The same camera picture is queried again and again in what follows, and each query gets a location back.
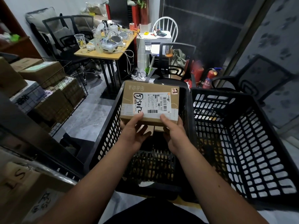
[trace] computer monitor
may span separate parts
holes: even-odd
[[[129,28],[127,0],[109,0],[110,18],[123,28]]]

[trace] person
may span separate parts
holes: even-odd
[[[126,125],[121,122],[122,133],[115,145],[79,183],[58,200],[39,224],[91,224],[99,221],[129,161],[142,142],[151,135],[151,132],[144,133],[146,125],[138,131],[141,127],[138,121],[142,118],[143,113],[140,112]],[[191,144],[181,118],[177,124],[163,114],[160,119],[167,126],[164,136],[169,150],[179,159],[209,223],[268,223],[216,173]],[[145,199],[114,215],[106,223],[167,221],[203,223],[197,216],[159,198]]]

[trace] person's right hand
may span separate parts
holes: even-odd
[[[164,138],[168,143],[169,150],[176,156],[189,141],[181,117],[178,117],[178,124],[171,122],[164,114],[160,115],[161,121],[168,128],[164,127]]]

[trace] calculator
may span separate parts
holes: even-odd
[[[156,32],[157,35],[159,35],[160,37],[165,37],[167,34],[163,33],[162,31],[157,31]]]

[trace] black plastic basket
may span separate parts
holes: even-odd
[[[86,173],[107,154],[121,133],[119,117],[123,88],[124,83],[95,142],[94,148],[84,165]],[[192,97],[186,88],[180,88],[178,109],[186,134],[189,136],[191,142],[196,145]],[[130,161],[116,191],[146,196],[159,196],[168,200],[175,200],[178,193],[181,192],[182,177],[184,177],[184,174],[180,163],[168,149],[167,143],[163,138],[163,133],[154,131],[153,136],[142,144],[140,151]],[[140,187],[139,183],[141,181],[152,181],[155,183],[147,187]]]
[[[256,209],[299,208],[299,174],[250,95],[192,89],[198,149]],[[185,182],[182,199],[198,202]]]

